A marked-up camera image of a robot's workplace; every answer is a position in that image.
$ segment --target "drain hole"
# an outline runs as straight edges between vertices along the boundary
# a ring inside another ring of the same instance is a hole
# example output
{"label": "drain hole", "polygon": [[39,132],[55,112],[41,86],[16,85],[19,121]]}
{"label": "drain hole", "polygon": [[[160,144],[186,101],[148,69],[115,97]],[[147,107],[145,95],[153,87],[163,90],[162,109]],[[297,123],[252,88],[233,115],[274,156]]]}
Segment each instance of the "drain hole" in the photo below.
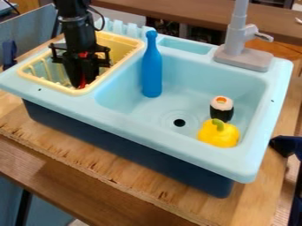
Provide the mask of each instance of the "drain hole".
{"label": "drain hole", "polygon": [[177,127],[183,127],[185,125],[185,120],[184,119],[177,119],[174,121],[174,125]]}

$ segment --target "faucet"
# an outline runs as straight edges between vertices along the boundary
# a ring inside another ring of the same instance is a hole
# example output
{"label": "faucet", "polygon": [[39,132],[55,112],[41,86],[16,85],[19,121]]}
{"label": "faucet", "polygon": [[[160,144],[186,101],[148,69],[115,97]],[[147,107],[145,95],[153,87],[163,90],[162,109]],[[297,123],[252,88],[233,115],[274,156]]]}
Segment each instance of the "faucet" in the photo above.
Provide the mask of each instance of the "faucet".
{"label": "faucet", "polygon": [[272,42],[274,38],[260,33],[256,25],[245,24],[248,4],[248,0],[236,0],[225,44],[215,52],[214,60],[223,64],[266,72],[274,56],[264,51],[245,48],[245,43],[254,38]]}

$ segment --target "yellow dish rack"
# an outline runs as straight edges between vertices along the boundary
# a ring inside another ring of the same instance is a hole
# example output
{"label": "yellow dish rack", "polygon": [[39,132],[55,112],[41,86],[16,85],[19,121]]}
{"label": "yellow dish rack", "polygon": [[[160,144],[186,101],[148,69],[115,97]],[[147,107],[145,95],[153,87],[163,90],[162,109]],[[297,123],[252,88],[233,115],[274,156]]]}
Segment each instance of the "yellow dish rack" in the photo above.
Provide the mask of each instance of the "yellow dish rack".
{"label": "yellow dish rack", "polygon": [[94,87],[98,86],[114,70],[116,70],[116,68],[145,46],[145,43],[141,40],[104,31],[96,32],[96,40],[98,44],[111,48],[109,54],[112,66],[110,68],[100,68],[100,75],[96,77],[95,81],[87,84],[84,88],[78,89],[71,85],[64,66],[62,64],[52,63],[51,50],[32,59],[27,64],[20,66],[17,69],[17,73],[22,78],[30,79],[35,83],[56,89],[57,91],[66,94],[86,94]]}

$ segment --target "light blue sink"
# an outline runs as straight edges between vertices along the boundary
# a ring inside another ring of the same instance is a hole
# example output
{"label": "light blue sink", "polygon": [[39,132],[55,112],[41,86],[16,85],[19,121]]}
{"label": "light blue sink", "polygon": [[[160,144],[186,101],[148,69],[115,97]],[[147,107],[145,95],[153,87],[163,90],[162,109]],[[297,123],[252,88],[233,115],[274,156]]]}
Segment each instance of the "light blue sink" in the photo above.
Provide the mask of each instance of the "light blue sink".
{"label": "light blue sink", "polygon": [[[274,58],[268,72],[253,72],[214,62],[217,47],[213,45],[164,35],[158,42],[163,93],[155,99],[140,92],[143,50],[88,94],[71,96],[22,79],[16,69],[26,61],[1,74],[0,87],[232,180],[252,182],[283,105],[292,63]],[[216,95],[234,100],[231,123],[241,131],[236,147],[213,147],[196,140]],[[185,125],[176,126],[177,119]]]}

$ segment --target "plastic bottle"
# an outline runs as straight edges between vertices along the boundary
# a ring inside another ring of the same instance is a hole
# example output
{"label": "plastic bottle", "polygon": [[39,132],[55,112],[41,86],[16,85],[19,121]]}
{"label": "plastic bottle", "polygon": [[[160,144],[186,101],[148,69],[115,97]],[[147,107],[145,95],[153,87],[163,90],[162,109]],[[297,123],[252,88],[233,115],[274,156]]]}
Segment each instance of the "plastic bottle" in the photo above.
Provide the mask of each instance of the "plastic bottle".
{"label": "plastic bottle", "polygon": [[162,56],[156,47],[156,31],[148,31],[147,50],[142,59],[142,93],[158,97],[162,93]]}

